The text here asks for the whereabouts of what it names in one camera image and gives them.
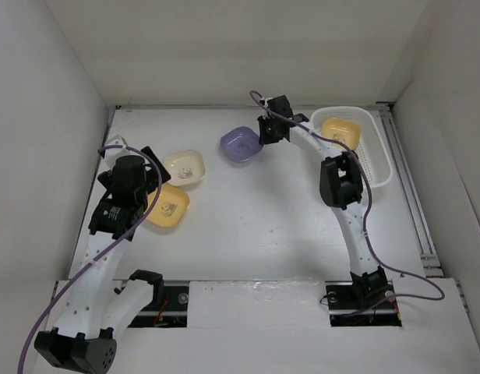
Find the cream panda plate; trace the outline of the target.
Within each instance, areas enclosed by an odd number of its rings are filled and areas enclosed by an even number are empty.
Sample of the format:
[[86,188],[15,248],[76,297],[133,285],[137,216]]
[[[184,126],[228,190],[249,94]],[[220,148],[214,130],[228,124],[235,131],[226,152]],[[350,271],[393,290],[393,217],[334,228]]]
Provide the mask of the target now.
[[197,150],[171,153],[165,157],[164,166],[171,176],[168,184],[180,189],[194,189],[206,172],[203,156]]

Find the purple panda plate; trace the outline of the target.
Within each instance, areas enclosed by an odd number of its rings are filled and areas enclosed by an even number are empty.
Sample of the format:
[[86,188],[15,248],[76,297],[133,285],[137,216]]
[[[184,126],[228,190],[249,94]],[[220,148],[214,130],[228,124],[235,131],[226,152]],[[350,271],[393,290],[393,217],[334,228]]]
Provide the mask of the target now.
[[248,161],[263,149],[263,145],[259,143],[259,135],[246,126],[234,128],[223,135],[220,147],[226,156],[236,163]]

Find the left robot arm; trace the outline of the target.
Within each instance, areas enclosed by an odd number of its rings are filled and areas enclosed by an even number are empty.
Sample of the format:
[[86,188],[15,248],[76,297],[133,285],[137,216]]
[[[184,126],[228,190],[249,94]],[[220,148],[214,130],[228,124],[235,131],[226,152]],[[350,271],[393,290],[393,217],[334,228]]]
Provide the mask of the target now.
[[148,146],[137,150],[119,143],[99,153],[108,164],[97,177],[105,192],[90,218],[81,267],[43,313],[68,295],[57,322],[32,332],[35,350],[50,366],[76,373],[108,372],[117,338],[141,310],[164,302],[159,273],[136,270],[120,290],[112,280],[137,227],[157,204],[149,195],[159,196],[171,176]]

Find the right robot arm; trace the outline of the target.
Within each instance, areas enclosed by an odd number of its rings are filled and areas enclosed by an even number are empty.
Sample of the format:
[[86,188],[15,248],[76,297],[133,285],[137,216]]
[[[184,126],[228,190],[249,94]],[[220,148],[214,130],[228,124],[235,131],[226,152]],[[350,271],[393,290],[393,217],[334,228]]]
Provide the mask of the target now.
[[285,96],[264,98],[252,90],[254,102],[263,109],[258,117],[259,143],[286,139],[303,150],[314,151],[321,159],[319,195],[337,218],[348,251],[351,283],[346,287],[350,301],[336,309],[338,316],[351,318],[388,302],[390,289],[385,268],[369,241],[366,221],[371,206],[362,205],[363,192],[372,202],[371,188],[357,154],[344,143],[321,136],[302,114],[296,115]]

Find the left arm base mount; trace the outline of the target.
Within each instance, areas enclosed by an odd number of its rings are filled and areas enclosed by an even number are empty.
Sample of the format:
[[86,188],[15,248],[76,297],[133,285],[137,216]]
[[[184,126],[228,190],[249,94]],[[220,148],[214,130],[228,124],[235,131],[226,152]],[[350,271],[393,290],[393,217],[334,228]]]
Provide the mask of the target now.
[[160,302],[143,308],[129,324],[129,328],[185,328],[188,306],[189,282],[165,282]]

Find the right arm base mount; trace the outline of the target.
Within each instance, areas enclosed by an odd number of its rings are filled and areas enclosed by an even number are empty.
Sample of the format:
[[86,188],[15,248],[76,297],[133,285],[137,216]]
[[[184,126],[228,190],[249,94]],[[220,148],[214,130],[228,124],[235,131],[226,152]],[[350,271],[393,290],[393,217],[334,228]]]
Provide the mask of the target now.
[[327,281],[326,293],[319,303],[328,308],[331,327],[402,327],[401,315],[395,300],[379,301],[394,291],[391,281],[386,289],[368,301],[360,302],[350,281]]

